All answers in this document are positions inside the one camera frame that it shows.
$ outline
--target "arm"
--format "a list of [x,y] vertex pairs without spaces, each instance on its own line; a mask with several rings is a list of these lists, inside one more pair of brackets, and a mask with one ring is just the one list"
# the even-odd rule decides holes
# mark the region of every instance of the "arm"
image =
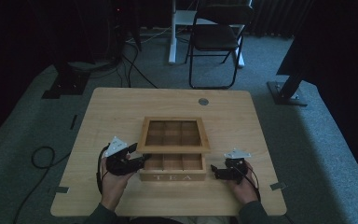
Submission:
[[[253,170],[249,162],[246,162],[246,165],[250,170]],[[248,172],[246,176],[253,182],[253,184],[255,184],[252,178],[252,172]],[[227,184],[233,191],[237,200],[243,204],[243,207],[240,210],[240,220],[243,224],[269,223],[269,217],[261,202],[258,201],[255,189],[247,179],[243,178],[240,184],[237,184],[235,180],[228,180]]]
[[94,212],[86,219],[85,224],[116,223],[118,217],[115,213],[120,198],[124,193],[128,180],[133,173],[127,175],[112,175],[106,171],[106,158],[102,159],[103,193],[101,202]]

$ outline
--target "sleeve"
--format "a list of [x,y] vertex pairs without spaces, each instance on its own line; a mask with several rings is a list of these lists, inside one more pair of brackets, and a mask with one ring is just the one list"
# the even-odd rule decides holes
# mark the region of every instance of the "sleeve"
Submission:
[[269,224],[269,216],[259,201],[247,203],[240,210],[240,220],[243,224]]
[[94,212],[87,217],[84,224],[111,224],[116,223],[117,221],[118,217],[116,213],[103,207],[103,205],[99,203]]

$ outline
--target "white tag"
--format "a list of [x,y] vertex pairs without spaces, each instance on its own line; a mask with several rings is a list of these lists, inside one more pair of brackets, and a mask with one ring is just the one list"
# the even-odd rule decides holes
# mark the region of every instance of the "white tag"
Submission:
[[127,143],[121,141],[115,136],[112,142],[110,143],[109,148],[105,151],[105,157],[110,157],[126,147],[127,147]]
[[248,152],[241,151],[239,149],[234,148],[234,150],[225,153],[225,157],[229,159],[239,159],[239,158],[249,158],[252,155]]

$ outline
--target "black stand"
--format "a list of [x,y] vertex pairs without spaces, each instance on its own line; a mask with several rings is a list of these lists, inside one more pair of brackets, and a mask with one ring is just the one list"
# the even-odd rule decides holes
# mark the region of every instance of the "black stand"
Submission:
[[28,0],[31,8],[37,17],[40,28],[48,41],[48,52],[58,75],[54,81],[51,89],[45,91],[42,99],[58,99],[62,94],[66,95],[81,95],[89,80],[89,73],[75,72],[68,64],[62,48],[60,48],[59,39],[54,32],[51,21],[46,13],[46,10],[40,3],[41,0]]
[[65,71],[58,75],[49,91],[45,91],[42,99],[59,99],[61,95],[82,95],[86,88],[90,73],[73,71],[69,64]]
[[302,93],[286,82],[268,82],[269,90],[276,105],[301,105],[307,106]]

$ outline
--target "gray carpet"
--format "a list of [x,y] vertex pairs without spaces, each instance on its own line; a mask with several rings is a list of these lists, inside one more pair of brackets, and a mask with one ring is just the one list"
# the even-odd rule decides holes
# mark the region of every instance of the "gray carpet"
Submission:
[[[239,70],[232,90],[249,91],[255,103],[269,153],[280,181],[288,186],[283,196],[287,215],[294,223],[358,223],[358,165],[336,123],[315,86],[300,85],[308,106],[275,105],[267,87],[268,81],[285,81],[275,76],[292,40],[265,36],[247,36],[243,55],[246,65]],[[183,64],[186,43],[178,41],[177,62],[168,65],[170,40],[159,36],[143,43],[135,61],[140,71],[159,88],[189,89],[188,64]],[[125,55],[132,60],[135,51],[126,46]],[[226,64],[207,65],[199,59],[198,82],[204,84],[228,81],[231,60]],[[92,66],[74,63],[82,69]],[[55,150],[55,161],[70,153],[85,114],[92,91],[97,87],[126,87],[124,74],[130,65],[120,63],[117,69],[91,74],[83,95],[63,95],[60,99],[41,99],[57,76],[53,66],[34,79],[0,129],[0,223],[12,223],[21,202],[46,170],[31,163],[33,152],[43,146]],[[134,68],[133,88],[153,88]],[[35,162],[48,165],[51,155],[42,150]],[[53,217],[49,208],[66,160],[52,167],[46,178],[21,209],[18,223],[81,223],[83,217]],[[271,217],[272,223],[290,223],[286,217]]]

